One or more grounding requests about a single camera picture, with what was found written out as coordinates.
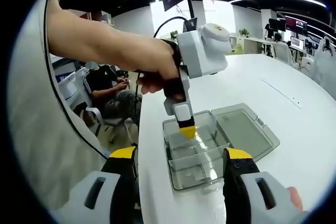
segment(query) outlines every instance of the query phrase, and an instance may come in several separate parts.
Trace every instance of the screen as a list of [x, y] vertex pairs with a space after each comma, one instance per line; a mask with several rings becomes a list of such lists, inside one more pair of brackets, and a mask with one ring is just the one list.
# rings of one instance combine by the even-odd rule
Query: screen
[[270, 18], [268, 20], [269, 22], [269, 28], [274, 30], [274, 31], [278, 31], [278, 21], [276, 19], [272, 19]]
[[300, 50], [303, 50], [303, 44], [304, 44], [303, 40], [295, 39], [294, 37], [292, 37], [292, 40], [291, 40], [291, 46], [292, 47], [296, 47]]
[[269, 28], [274, 30], [274, 31], [286, 31], [286, 22], [284, 20], [277, 20], [277, 19], [272, 19], [270, 18], [268, 20], [269, 22]]
[[307, 36], [307, 23], [286, 17], [286, 29]]
[[286, 31], [286, 21], [285, 20], [278, 20], [278, 30]]

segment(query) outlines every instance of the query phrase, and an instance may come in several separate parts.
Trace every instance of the black cord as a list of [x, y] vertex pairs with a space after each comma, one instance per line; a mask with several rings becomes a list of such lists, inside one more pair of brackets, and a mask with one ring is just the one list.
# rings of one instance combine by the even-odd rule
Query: black cord
[[136, 114], [136, 107], [137, 107], [137, 96], [138, 96], [138, 88], [139, 88], [139, 85], [137, 84], [136, 85], [136, 88], [135, 88], [135, 101], [134, 101], [134, 115], [135, 115], [135, 120], [136, 122], [138, 122], [139, 120], [139, 125], [140, 125], [140, 118], [138, 119], [138, 115]]
[[49, 50], [48, 50], [48, 46], [47, 46], [47, 6], [48, 6], [48, 2], [49, 0], [46, 0], [46, 6], [45, 6], [45, 9], [44, 9], [44, 20], [43, 20], [43, 24], [44, 24], [44, 31], [43, 31], [43, 35], [44, 35], [44, 53], [45, 53], [45, 59], [46, 59], [46, 65], [47, 65], [47, 71], [48, 71], [48, 75], [49, 75], [49, 81], [50, 81], [50, 84], [51, 84], [51, 87], [53, 88], [52, 90], [54, 91], [54, 94], [57, 98], [57, 101], [58, 103], [60, 104], [62, 110], [63, 110], [63, 113], [64, 115], [66, 116], [68, 122], [70, 123], [71, 127], [73, 128], [73, 130], [80, 136], [81, 139], [83, 139], [83, 141], [90, 147], [92, 148], [95, 152], [97, 152], [100, 156], [102, 156], [104, 159], [107, 160], [107, 158], [97, 149], [95, 148], [91, 143], [89, 143], [89, 141], [87, 141], [82, 134], [80, 134], [80, 132], [78, 131], [78, 129], [76, 128], [76, 126], [74, 125], [74, 123], [72, 122], [64, 104], [62, 103], [62, 100], [55, 88], [55, 85], [54, 85], [54, 81], [52, 79], [52, 76], [51, 76], [51, 71], [50, 71], [50, 65], [49, 65], [49, 60], [48, 60], [48, 53], [49, 53]]
[[179, 7], [179, 5], [176, 5], [176, 10], [178, 11], [178, 13], [182, 14], [184, 17], [187, 17], [184, 15], [183, 11], [181, 10], [181, 8]]
[[155, 34], [154, 34], [153, 37], [155, 38], [155, 37], [158, 35], [158, 32], [160, 31], [160, 29], [161, 29], [165, 24], [167, 24], [169, 21], [172, 21], [172, 20], [174, 20], [174, 19], [182, 19], [182, 20], [184, 20], [185, 22], [188, 21], [185, 17], [181, 17], [181, 16], [172, 17], [172, 18], [166, 20], [165, 22], [163, 22], [163, 23], [161, 24], [161, 26], [158, 27], [158, 29], [156, 30], [156, 32], [155, 32]]
[[[174, 19], [182, 19], [184, 20], [185, 22], [188, 21], [185, 17], [181, 17], [181, 16], [176, 16], [176, 17], [172, 17], [170, 19], [167, 19], [165, 22], [163, 22], [159, 27], [158, 29], [156, 30], [155, 34], [154, 34], [154, 38], [158, 35], [158, 32], [160, 31], [160, 29], [165, 25], [167, 24], [169, 21], [172, 21]], [[135, 119], [138, 121], [138, 118], [136, 116], [136, 107], [137, 107], [137, 96], [138, 96], [138, 88], [139, 88], [139, 85], [137, 84], [136, 85], [136, 88], [135, 88], [135, 101], [134, 101], [134, 114], [135, 114]]]

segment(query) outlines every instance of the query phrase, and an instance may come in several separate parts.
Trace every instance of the transparent container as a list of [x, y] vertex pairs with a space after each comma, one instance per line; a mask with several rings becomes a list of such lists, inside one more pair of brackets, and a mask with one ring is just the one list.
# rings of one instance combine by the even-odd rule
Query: transparent container
[[231, 147], [246, 151], [255, 162], [280, 144], [263, 120], [244, 103], [212, 110], [211, 113]]
[[230, 143], [210, 111], [194, 114], [196, 134], [185, 137], [176, 119], [163, 122], [168, 165], [176, 190], [212, 182], [223, 176], [223, 150]]
[[246, 104], [194, 114], [196, 134], [189, 140], [176, 119], [163, 122], [167, 163], [176, 190], [211, 183], [223, 176], [223, 150], [233, 147], [249, 153], [254, 161], [266, 156], [280, 142]]

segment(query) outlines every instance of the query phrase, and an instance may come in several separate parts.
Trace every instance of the white table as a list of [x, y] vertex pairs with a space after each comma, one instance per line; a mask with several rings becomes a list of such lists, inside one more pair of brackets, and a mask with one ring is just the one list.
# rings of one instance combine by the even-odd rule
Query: white table
[[302, 57], [301, 59], [301, 72], [306, 76], [312, 78], [312, 71], [314, 66], [314, 58], [312, 57]]
[[[311, 210], [336, 169], [336, 101], [301, 72], [264, 55], [227, 56], [228, 68], [190, 81], [193, 111], [247, 104], [280, 145], [257, 162], [285, 187], [295, 186]], [[144, 95], [139, 134], [141, 208], [149, 223], [223, 223], [222, 180], [205, 188], [175, 191], [170, 182], [162, 122], [163, 92]]]

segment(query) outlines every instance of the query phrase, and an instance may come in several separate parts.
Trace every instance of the black handle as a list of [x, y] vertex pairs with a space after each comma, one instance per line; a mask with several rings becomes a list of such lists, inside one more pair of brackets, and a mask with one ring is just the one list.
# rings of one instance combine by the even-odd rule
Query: black handle
[[[168, 40], [164, 40], [162, 39], [162, 41], [168, 43], [173, 51], [174, 54], [172, 55], [174, 63], [176, 65], [177, 68], [179, 68], [182, 58], [181, 58], [181, 53], [180, 53], [180, 49], [178, 47], [178, 45], [172, 41], [168, 41]], [[159, 73], [154, 73], [154, 72], [144, 72], [141, 70], [136, 70], [136, 72], [139, 73], [143, 73], [144, 75], [146, 75], [148, 78], [151, 78], [153, 80], [162, 80], [162, 77], [160, 76]], [[170, 79], [170, 80], [162, 80], [162, 82], [164, 83], [163, 85], [163, 91], [164, 91], [164, 95], [167, 98], [171, 98], [171, 99], [175, 99], [175, 96], [177, 94], [179, 95], [183, 95], [184, 96], [184, 100], [179, 100], [179, 101], [185, 101], [185, 92], [183, 89], [183, 84], [182, 84], [182, 80], [181, 77], [175, 78], [175, 79]]]

